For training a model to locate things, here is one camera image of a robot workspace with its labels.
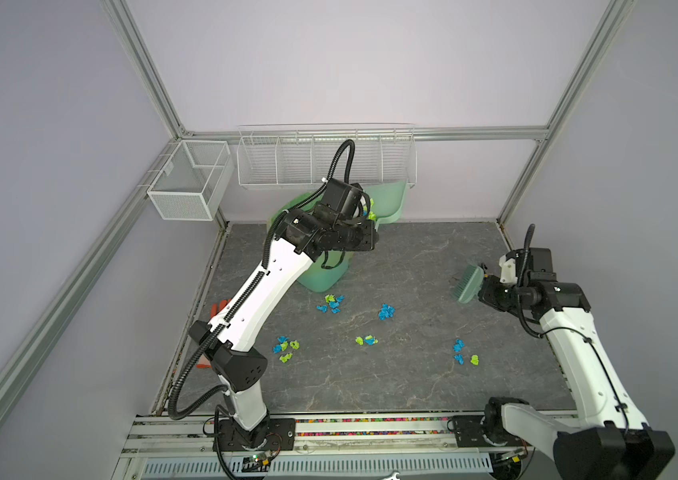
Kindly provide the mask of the green plastic dustpan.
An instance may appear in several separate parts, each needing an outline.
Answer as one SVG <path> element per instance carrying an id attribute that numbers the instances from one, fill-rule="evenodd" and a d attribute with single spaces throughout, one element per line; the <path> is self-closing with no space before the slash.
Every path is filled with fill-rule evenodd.
<path id="1" fill-rule="evenodd" d="M 377 227 L 395 223 L 401 218 L 408 190 L 409 185 L 405 181 L 364 187 L 374 203 L 371 210 L 376 215 Z"/>

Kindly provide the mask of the green hand brush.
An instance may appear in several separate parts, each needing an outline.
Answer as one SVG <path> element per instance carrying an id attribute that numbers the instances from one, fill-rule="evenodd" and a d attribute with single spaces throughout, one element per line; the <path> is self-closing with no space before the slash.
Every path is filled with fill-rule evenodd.
<path id="1" fill-rule="evenodd" d="M 485 278 L 483 264 L 470 264 L 452 289 L 452 296 L 460 304 L 467 304 L 479 293 Z"/>

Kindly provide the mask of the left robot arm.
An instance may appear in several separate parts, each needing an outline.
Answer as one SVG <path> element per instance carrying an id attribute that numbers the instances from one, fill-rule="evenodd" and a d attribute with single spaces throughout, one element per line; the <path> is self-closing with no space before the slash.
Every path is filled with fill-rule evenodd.
<path id="1" fill-rule="evenodd" d="M 183 419 L 222 394 L 237 426 L 246 433 L 257 431 L 269 415 L 260 385 L 267 360 L 255 349 L 265 321 L 315 262 L 327 268 L 330 252 L 371 251 L 377 240 L 371 198 L 358 183 L 326 180 L 303 202 L 281 211 L 267 232 L 261 261 L 246 283 L 218 314 L 191 328 L 198 347 L 171 388 L 169 417 Z M 201 358 L 210 361 L 220 383 L 180 407 L 182 389 Z"/>

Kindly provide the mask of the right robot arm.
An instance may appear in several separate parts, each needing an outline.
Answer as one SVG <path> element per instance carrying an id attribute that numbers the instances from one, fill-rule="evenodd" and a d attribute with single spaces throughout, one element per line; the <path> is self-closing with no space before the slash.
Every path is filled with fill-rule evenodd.
<path id="1" fill-rule="evenodd" d="M 524 331 L 549 342 L 574 399 L 576 424 L 528 402 L 493 397 L 484 434 L 524 440 L 555 464 L 563 479 L 656 479 L 673 459 L 670 435 L 653 429 L 627 393 L 596 330 L 592 307 L 576 283 L 560 282 L 547 248 L 503 255 L 485 277 L 479 300 L 516 316 Z"/>

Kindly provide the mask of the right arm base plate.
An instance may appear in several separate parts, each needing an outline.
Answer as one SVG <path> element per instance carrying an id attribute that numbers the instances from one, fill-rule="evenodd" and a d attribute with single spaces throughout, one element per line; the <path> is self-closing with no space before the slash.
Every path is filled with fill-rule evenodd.
<path id="1" fill-rule="evenodd" d="M 486 439 L 483 414 L 455 415 L 449 421 L 458 448 L 492 447 Z"/>

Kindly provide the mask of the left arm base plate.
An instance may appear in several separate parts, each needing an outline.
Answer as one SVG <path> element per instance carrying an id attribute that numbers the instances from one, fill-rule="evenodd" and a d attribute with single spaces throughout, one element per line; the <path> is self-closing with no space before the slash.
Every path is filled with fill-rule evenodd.
<path id="1" fill-rule="evenodd" d="M 291 451 L 296 439 L 295 418 L 266 417 L 253 430 L 244 430 L 235 420 L 223 418 L 214 427 L 222 452 L 254 450 Z"/>

